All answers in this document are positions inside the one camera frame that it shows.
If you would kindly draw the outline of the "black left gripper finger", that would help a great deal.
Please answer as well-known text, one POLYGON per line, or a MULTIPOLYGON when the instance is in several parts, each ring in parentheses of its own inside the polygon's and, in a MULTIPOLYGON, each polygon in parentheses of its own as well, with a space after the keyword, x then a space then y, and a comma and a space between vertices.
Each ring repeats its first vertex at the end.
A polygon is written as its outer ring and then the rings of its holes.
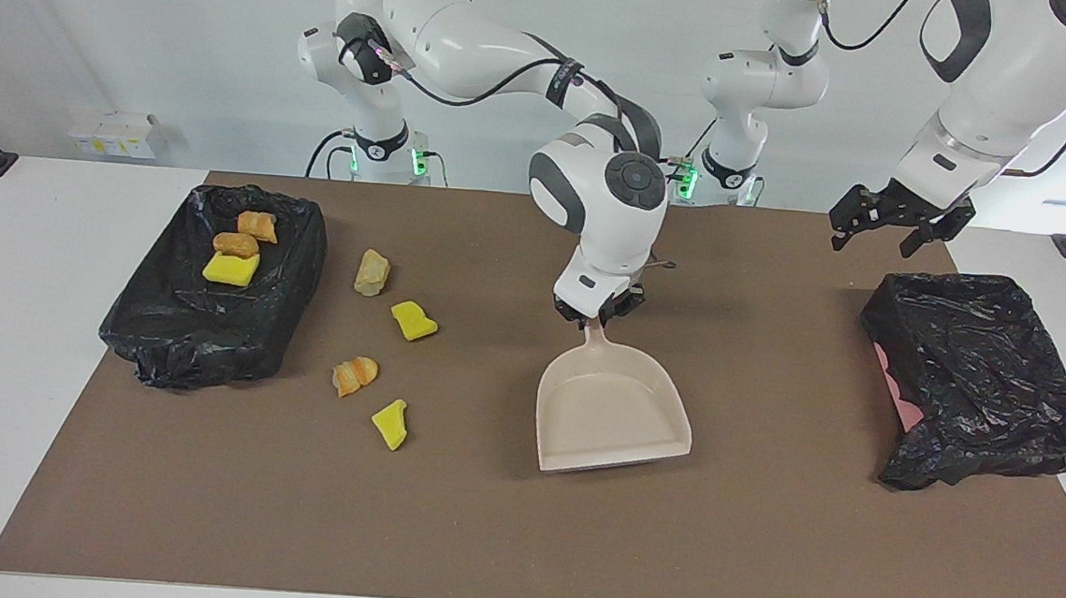
POLYGON ((851 187, 843 197, 830 209, 831 249, 840 252, 845 248, 854 235, 860 235, 877 228, 877 204, 879 194, 870 191, 867 185, 851 187))
POLYGON ((903 239, 900 245, 900 256, 904 257, 903 259, 909 259, 915 253, 922 249, 924 245, 931 244, 934 241, 946 241, 943 233, 937 225, 920 223, 903 239))

